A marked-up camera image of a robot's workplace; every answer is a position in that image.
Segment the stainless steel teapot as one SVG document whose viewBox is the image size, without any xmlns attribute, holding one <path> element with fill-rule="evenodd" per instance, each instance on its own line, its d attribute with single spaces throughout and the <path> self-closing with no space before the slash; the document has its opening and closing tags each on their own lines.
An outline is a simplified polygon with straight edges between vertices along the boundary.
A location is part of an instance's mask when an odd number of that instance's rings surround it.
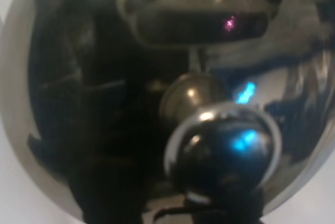
<svg viewBox="0 0 335 224">
<path fill-rule="evenodd" d="M 85 223 L 260 223 L 334 149 L 334 0 L 13 0 L 1 116 Z"/>
</svg>

